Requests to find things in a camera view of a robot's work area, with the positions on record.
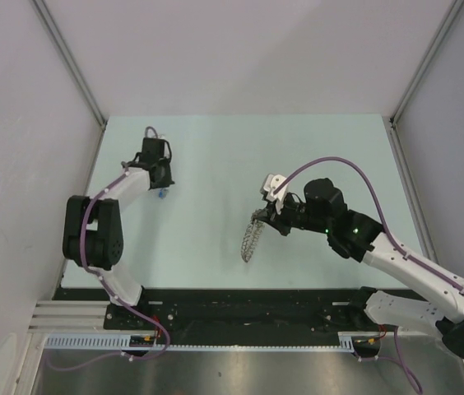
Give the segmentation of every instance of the cable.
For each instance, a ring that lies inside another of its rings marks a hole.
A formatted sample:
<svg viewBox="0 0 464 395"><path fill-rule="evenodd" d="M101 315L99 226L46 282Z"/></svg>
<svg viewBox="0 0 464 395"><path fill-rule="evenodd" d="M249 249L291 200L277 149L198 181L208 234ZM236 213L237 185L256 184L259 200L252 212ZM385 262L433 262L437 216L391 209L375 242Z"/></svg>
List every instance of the cable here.
<svg viewBox="0 0 464 395"><path fill-rule="evenodd" d="M117 186L123 179L129 176L128 168L124 169L124 173L120 175L116 180L114 180L111 184L109 184L106 188L102 189L99 193L97 193L91 200L90 203L87 205L86 212L84 213L84 219L82 220L82 225L81 225L81 234L79 238L79 251L80 251L80 257L81 257L81 265L84 268L84 270L90 274L95 275L99 281L100 284L104 287L108 295L113 298L114 300L117 300L126 310L128 310L130 313L135 314L137 317L144 319L148 323L152 323L155 325L157 328L159 328L160 331L162 331L165 335L166 341L165 341L165 346L159 350L159 352L155 354L146 354L144 356L135 356L131 355L129 357L129 360L152 360L154 358L157 358L158 356L163 355L166 350L168 349L171 339L168 331L164 326L162 326L159 322L156 322L153 318L150 318L146 316L145 314L141 313L140 311L135 310L131 305L126 303L124 300L120 299L118 295L115 294L115 292L111 289L108 283L104 280L102 275L97 272L94 269L91 269L88 264L87 264L87 259L86 259L86 230L87 230L87 224L90 219L91 211L93 210L93 206L97 201L102 198L107 192L109 192L110 189L114 188ZM90 364L93 364L97 362L98 360L103 360L105 358L108 358L110 356L124 356L126 353L124 352L110 352L107 354L99 355L96 358L93 358L92 360L89 360L87 362L84 362L83 364L77 365L77 366L72 366L69 368L59 368L57 366L54 366L49 362L49 359L46 359L46 364L53 370L59 371L59 372L71 372L73 370L78 370L81 368L84 368Z"/></svg>
<svg viewBox="0 0 464 395"><path fill-rule="evenodd" d="M153 126L146 126L146 129L144 130L144 137L148 137L148 132L152 132L155 138L159 138L159 134L157 134L157 131Z"/></svg>
<svg viewBox="0 0 464 395"><path fill-rule="evenodd" d="M354 340L355 343L371 343L371 342L378 342L379 340L382 340L385 338L387 335L387 329L383 325L378 325L378 328L380 329L380 333L377 336L373 337L368 337L367 339L361 339L361 340Z"/></svg>
<svg viewBox="0 0 464 395"><path fill-rule="evenodd" d="M299 195L297 193L293 193L293 192L289 192L289 195L292 195L294 196L295 198L298 199L298 202L302 203L303 204L303 200L301 200L301 197L299 197Z"/></svg>
<svg viewBox="0 0 464 395"><path fill-rule="evenodd" d="M401 245L399 245L399 243L395 240L395 238L393 237L391 231L389 230L389 226L387 225L386 218L385 218L385 216L383 214L382 207L380 206L380 202L378 201L378 197L377 197L376 192L374 191L373 185L371 185L371 182L369 181L368 177L365 175L364 171L362 171L362 169L360 167L355 165L350 160L340 158L339 156L325 156L323 158L318 158L316 160L312 160L309 163L301 166L294 173L292 173L289 177L287 177L287 179L283 183L281 183L281 185L278 188L276 188L273 193L275 195L278 194L281 191L282 188L284 188L294 177L296 177L302 171L308 169L309 167L311 167L313 165L317 165L318 163L328 162L328 161L341 162L341 163L344 163L344 164L352 167L354 170L356 170L356 172L364 180L365 184L367 185L367 188L368 188L369 192L371 193L371 197L373 198L374 205L377 208L378 217L380 218L380 221L382 222L384 233L386 234L387 238L389 239L389 242L393 245L393 247L395 249L397 249L397 251L399 251L402 255L406 256L407 259L409 259L413 263L416 263L420 267L426 269L428 272L431 272L432 274L434 274L435 276L437 276L441 280L446 281L450 286L452 286L453 288L459 290L461 293L464 294L463 287L458 282L456 282L453 279L451 279L451 278L447 277L446 275L442 274L441 272L434 269L433 267L431 267L427 263L422 262L420 259L412 257L411 255L408 255L407 251L405 251L405 249L403 249L401 247Z"/></svg>
<svg viewBox="0 0 464 395"><path fill-rule="evenodd" d="M378 355L371 356L369 358L362 358L356 353L356 351L354 355L358 358L359 362L376 362L379 360L387 360L389 362L392 362L393 364L400 366L402 370L404 370L404 374L407 377L407 381L410 383L411 387L413 387L413 390L417 393L417 395L422 395L424 393L422 384L420 384L420 381L417 379L417 377L411 371L411 369L407 367L406 362L404 361L404 356L402 354L402 351L400 349L400 344L398 342L398 327L395 328L394 339L395 339L395 348L397 349L397 354L398 354L398 360L395 360L394 358L391 358L389 356L378 356Z"/></svg>

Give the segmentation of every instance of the blue object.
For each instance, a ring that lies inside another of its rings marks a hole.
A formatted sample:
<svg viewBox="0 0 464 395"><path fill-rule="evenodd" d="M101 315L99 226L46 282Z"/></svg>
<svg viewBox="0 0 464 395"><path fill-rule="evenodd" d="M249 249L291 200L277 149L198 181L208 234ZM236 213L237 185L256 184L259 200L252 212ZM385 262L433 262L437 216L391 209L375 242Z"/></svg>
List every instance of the blue object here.
<svg viewBox="0 0 464 395"><path fill-rule="evenodd" d="M167 194L168 194L168 189L167 188L159 189L159 198L164 199L164 198L166 198Z"/></svg>

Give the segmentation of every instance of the white cable carrier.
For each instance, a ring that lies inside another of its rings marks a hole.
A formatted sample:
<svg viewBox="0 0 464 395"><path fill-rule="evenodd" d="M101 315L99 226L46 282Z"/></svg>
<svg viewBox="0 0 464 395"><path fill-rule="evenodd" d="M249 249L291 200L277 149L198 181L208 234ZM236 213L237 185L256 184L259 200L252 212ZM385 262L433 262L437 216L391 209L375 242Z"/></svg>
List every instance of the white cable carrier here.
<svg viewBox="0 0 464 395"><path fill-rule="evenodd" d="M155 351L157 346L131 346L129 334L53 333L45 343L47 350ZM262 352L354 352L350 336L340 335L337 346L196 346L172 345L169 351L262 351Z"/></svg>

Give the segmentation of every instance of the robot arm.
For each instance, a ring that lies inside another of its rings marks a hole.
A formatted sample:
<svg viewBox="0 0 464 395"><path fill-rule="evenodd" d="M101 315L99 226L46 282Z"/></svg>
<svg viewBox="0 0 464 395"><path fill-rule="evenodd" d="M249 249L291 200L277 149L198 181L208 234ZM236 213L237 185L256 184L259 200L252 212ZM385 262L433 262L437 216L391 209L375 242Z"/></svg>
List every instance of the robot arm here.
<svg viewBox="0 0 464 395"><path fill-rule="evenodd" d="M142 286L120 260L123 254L121 212L145 191L167 188L174 183L170 161L171 150L165 139L145 137L141 152L132 161L123 163L126 177L99 198L88 218L90 229L85 239L88 267L92 267L110 290L129 305L138 303ZM79 267L81 226L90 200L85 196L72 196L67 201L63 253Z"/></svg>
<svg viewBox="0 0 464 395"><path fill-rule="evenodd" d="M442 339L451 352L464 359L464 279L394 239L404 250L401 253L382 224L347 208L342 192L330 179L307 183L305 202L288 192L285 180L280 174L267 176L261 189L267 206L253 215L253 221L264 222L282 235L288 235L292 228L325 234L329 246L343 258L353 258L395 277L427 301L363 287L350 306L374 323L401 326ZM413 258L452 278L462 288L451 286Z"/></svg>

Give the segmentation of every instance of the white wall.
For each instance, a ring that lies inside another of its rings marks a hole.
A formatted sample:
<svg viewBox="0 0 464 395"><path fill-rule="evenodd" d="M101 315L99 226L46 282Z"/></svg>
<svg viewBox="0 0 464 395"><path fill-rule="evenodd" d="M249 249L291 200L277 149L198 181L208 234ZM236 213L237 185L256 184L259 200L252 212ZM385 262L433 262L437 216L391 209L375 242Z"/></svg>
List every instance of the white wall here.
<svg viewBox="0 0 464 395"><path fill-rule="evenodd" d="M99 133L29 2L0 0L0 342L49 296Z"/></svg>
<svg viewBox="0 0 464 395"><path fill-rule="evenodd" d="M48 0L110 115L392 115L452 0Z"/></svg>
<svg viewBox="0 0 464 395"><path fill-rule="evenodd" d="M438 258L464 276L464 12L399 129Z"/></svg>

